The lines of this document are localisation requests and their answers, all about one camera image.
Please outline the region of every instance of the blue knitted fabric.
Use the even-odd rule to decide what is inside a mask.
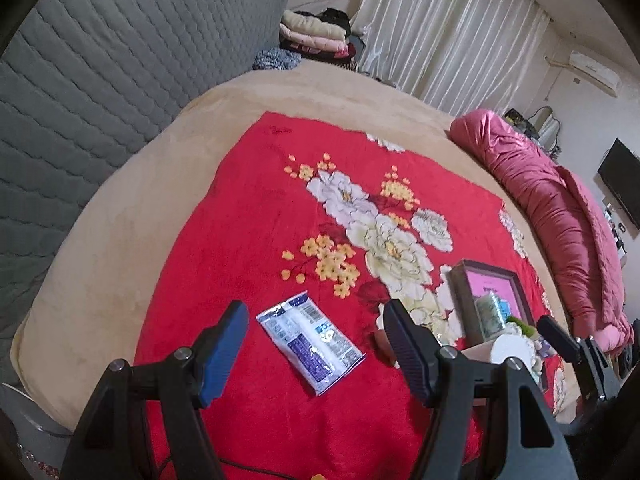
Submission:
[[[254,70],[291,70],[300,64],[302,56],[275,47],[261,50],[254,60]]]

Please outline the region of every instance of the white peony print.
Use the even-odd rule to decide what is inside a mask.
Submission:
[[[516,227],[516,224],[513,222],[513,218],[511,215],[507,213],[504,209],[500,210],[500,222],[507,231],[511,234],[511,238],[513,239],[513,249],[520,255],[521,258],[528,258],[527,251],[524,248],[524,236],[520,232],[520,230]]]
[[[553,313],[553,311],[551,310],[551,303],[549,302],[549,298],[548,298],[548,296],[546,295],[546,292],[543,292],[543,293],[542,293],[542,304],[545,306],[546,313],[547,313],[549,316],[554,317],[554,313]]]
[[[554,375],[554,415],[557,415],[564,408],[566,399],[566,381],[564,380],[564,368],[562,364]]]
[[[388,140],[380,139],[373,135],[369,135],[369,134],[365,134],[365,135],[367,136],[367,139],[369,139],[371,142],[377,142],[378,146],[380,146],[381,148],[386,148],[390,152],[398,152],[398,153],[404,152],[404,148],[402,146],[398,146],[397,144],[389,142]]]
[[[440,279],[442,283],[436,288],[436,301],[438,301],[440,312],[447,317],[447,324],[453,334],[454,340],[458,340],[465,336],[465,330],[462,327],[462,323],[460,323],[458,311],[453,301],[453,294],[447,281],[447,273],[451,268],[452,267],[448,265],[440,266]]]
[[[418,209],[411,218],[411,225],[418,231],[424,243],[432,245],[443,253],[450,253],[453,250],[453,241],[443,215],[431,209]]]
[[[441,345],[455,345],[456,335],[447,322],[446,313],[440,309],[436,297],[430,290],[425,290],[419,300],[400,297],[404,308],[416,325],[425,326]]]
[[[341,226],[347,227],[355,212],[372,218],[378,214],[375,204],[367,200],[369,194],[358,184],[353,184],[341,171],[318,171],[318,175],[309,181],[306,188],[318,202],[324,204],[327,214],[334,217]]]
[[[347,227],[351,244],[367,251],[365,262],[374,278],[385,284],[392,298],[420,300],[423,285],[431,284],[433,264],[414,235],[402,231],[389,216],[354,211]]]
[[[377,318],[376,318],[376,327],[379,330],[384,330],[385,329],[385,321],[383,320],[383,314],[385,311],[385,304],[384,303],[380,303],[378,305],[378,313],[380,314]],[[394,368],[396,369],[400,369],[400,364],[398,363],[398,361],[396,361],[394,363]]]

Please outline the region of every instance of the green item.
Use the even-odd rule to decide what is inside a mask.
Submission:
[[[507,323],[510,321],[514,322],[517,326],[519,326],[522,329],[522,333],[525,336],[527,336],[529,339],[533,339],[533,336],[536,335],[536,329],[531,325],[526,324],[523,320],[518,319],[515,316],[509,316],[507,318]]]

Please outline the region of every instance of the screw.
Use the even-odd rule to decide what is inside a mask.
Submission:
[[[191,348],[188,346],[182,346],[174,352],[174,357],[178,359],[178,361],[186,361],[192,354],[193,352],[191,351]]]
[[[111,361],[109,363],[109,370],[112,372],[119,372],[124,368],[124,365],[127,364],[124,359],[116,359],[115,361]]]
[[[507,366],[514,370],[522,370],[524,368],[524,363],[517,357],[509,357],[506,362]]]
[[[458,351],[453,346],[443,346],[440,349],[440,355],[445,359],[455,359],[458,355]]]

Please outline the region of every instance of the red blanket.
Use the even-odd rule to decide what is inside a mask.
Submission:
[[[534,316],[545,314],[542,287],[503,205],[399,146],[266,113],[222,161],[178,236],[136,363],[189,345],[231,300],[243,300],[255,316],[308,290],[366,352],[365,361],[316,397],[253,321],[225,393],[202,413],[214,448],[228,460],[300,479],[404,479],[430,412],[412,399],[401,373],[376,356],[378,305],[399,298],[442,342],[463,346],[442,273],[469,258],[515,270]],[[552,404],[559,359],[546,368]],[[149,417],[160,461],[168,449],[158,406]],[[472,421],[466,456],[478,449]],[[226,472],[232,480],[255,478]]]

